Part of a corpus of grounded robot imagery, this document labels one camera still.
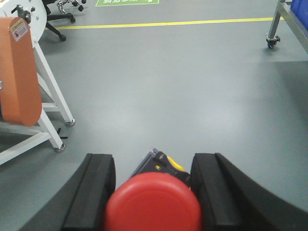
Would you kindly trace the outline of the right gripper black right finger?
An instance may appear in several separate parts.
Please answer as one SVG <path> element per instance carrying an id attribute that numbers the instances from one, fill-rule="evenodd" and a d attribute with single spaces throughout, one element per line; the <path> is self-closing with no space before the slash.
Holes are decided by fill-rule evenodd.
<path id="1" fill-rule="evenodd" d="M 306 231 L 308 213 L 271 193 L 222 154 L 196 153 L 191 189 L 203 231 Z"/>

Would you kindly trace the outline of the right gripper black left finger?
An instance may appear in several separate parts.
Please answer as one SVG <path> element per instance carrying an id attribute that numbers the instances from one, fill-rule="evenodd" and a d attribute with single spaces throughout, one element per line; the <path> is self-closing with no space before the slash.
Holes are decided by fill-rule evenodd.
<path id="1" fill-rule="evenodd" d="M 23 231 L 102 231 L 115 190 L 114 158 L 87 154 L 64 186 L 21 228 Z"/>

